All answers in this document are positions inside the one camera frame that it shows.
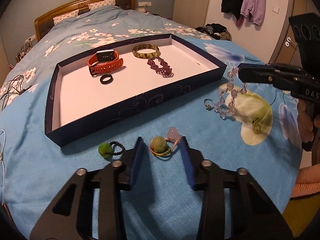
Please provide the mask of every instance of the metal screw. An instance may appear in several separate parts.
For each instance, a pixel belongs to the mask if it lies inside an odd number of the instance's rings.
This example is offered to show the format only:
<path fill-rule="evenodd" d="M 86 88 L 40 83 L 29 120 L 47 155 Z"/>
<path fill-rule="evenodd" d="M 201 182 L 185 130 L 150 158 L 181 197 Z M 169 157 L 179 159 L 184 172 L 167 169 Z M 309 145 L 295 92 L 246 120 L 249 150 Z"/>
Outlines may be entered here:
<path fill-rule="evenodd" d="M 114 167 L 120 167 L 122 165 L 122 162 L 121 161 L 114 161 L 113 163 L 112 163 L 112 166 L 114 166 Z"/>
<path fill-rule="evenodd" d="M 209 160 L 204 160 L 201 162 L 201 165 L 204 167 L 210 167 L 212 165 L 212 162 Z"/>
<path fill-rule="evenodd" d="M 238 173 L 239 173 L 240 175 L 247 175 L 247 174 L 248 174 L 247 170 L 244 169 L 244 168 L 240 168 L 240 169 L 238 170 Z"/>
<path fill-rule="evenodd" d="M 82 176 L 82 175 L 84 175 L 86 173 L 87 173 L 87 171 L 84 168 L 80 168 L 80 169 L 77 170 L 77 174 L 79 176 Z"/>

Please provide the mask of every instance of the blue petal print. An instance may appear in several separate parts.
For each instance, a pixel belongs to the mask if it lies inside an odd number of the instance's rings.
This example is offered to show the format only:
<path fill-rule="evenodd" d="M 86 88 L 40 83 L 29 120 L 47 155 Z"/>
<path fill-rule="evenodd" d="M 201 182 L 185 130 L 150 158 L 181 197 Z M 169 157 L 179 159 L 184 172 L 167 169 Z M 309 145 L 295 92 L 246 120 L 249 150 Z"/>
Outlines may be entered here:
<path fill-rule="evenodd" d="M 283 136 L 293 145 L 301 148 L 301 138 L 298 123 L 288 106 L 281 103 L 279 107 L 279 120 Z"/>
<path fill-rule="evenodd" d="M 204 45 L 206 46 L 205 49 L 208 53 L 221 61 L 243 63 L 245 60 L 243 55 L 233 54 L 230 51 L 213 44 L 204 43 Z"/>

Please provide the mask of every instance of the bed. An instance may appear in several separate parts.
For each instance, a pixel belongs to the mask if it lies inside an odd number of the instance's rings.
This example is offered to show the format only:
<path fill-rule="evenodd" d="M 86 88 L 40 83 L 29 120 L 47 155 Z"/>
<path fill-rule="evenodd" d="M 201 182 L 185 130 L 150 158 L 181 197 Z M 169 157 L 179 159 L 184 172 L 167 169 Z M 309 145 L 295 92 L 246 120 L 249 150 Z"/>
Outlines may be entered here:
<path fill-rule="evenodd" d="M 213 40 L 187 26 L 135 11 L 135 0 L 116 0 L 115 6 L 88 9 L 89 3 L 99 1 L 103 0 L 73 1 L 36 19 L 38 44 L 17 63 L 0 90 L 3 95 L 14 77 L 23 76 L 23 82 L 14 85 L 21 85 L 27 91 L 7 98 L 0 114 L 0 129 L 6 133 L 4 202 L 20 232 L 28 238 L 42 212 L 75 170 L 82 167 L 97 170 L 109 163 L 110 160 L 98 154 L 100 143 L 116 140 L 126 148 L 133 148 L 138 136 L 148 142 L 165 134 L 169 127 L 177 127 L 191 147 L 199 149 L 205 158 L 220 167 L 247 168 L 283 212 L 302 153 L 296 99 L 270 85 L 249 84 L 247 95 L 239 96 L 236 101 L 242 115 L 222 120 L 205 109 L 204 99 L 218 99 L 217 90 L 226 86 L 227 72 L 240 62 L 263 62 L 230 41 Z M 76 9 L 78 16 L 54 25 L 54 17 Z M 63 148 L 44 135 L 46 99 L 57 62 L 105 44 L 161 33 L 174 33 L 224 61 L 228 65 L 224 78 Z M 242 83 L 236 78 L 235 85 Z M 261 114 L 263 133 L 256 135 L 248 120 Z M 169 161 L 145 155 L 136 186 L 131 192 L 122 193 L 128 239 L 196 239 L 201 197 L 187 184 L 179 151 Z M 95 238 L 97 200 L 96 195 Z M 229 237 L 227 191 L 226 200 L 225 235 Z"/>

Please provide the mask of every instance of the pile of clothes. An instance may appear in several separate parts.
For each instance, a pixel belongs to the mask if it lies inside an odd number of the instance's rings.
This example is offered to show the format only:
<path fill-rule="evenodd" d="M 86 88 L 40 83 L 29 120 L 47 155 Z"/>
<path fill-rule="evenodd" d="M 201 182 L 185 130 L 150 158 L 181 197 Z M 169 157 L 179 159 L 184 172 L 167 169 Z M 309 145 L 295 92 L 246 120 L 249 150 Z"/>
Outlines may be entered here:
<path fill-rule="evenodd" d="M 216 40 L 232 41 L 230 32 L 227 28 L 218 23 L 207 24 L 204 27 L 196 28 L 197 31 L 205 33 Z"/>
<path fill-rule="evenodd" d="M 222 0 L 221 12 L 231 12 L 237 19 L 238 27 L 243 24 L 245 18 L 261 25 L 266 12 L 266 0 Z"/>

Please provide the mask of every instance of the floral pillow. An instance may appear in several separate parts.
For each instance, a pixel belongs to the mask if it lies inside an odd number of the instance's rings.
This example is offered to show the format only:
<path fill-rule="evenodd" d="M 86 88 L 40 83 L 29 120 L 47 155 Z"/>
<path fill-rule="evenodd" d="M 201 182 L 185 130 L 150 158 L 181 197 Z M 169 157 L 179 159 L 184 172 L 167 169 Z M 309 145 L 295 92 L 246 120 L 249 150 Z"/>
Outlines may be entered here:
<path fill-rule="evenodd" d="M 116 5 L 116 0 L 104 0 L 88 4 L 90 11 L 105 5 Z"/>
<path fill-rule="evenodd" d="M 54 17 L 53 18 L 54 25 L 56 25 L 57 23 L 61 22 L 64 19 L 67 19 L 67 18 L 70 18 L 70 17 L 74 17 L 74 16 L 78 16 L 78 13 L 79 13 L 79 9 L 75 10 L 73 12 L 70 12 L 70 13 L 66 13 L 64 15 L 60 15 L 60 16 Z"/>

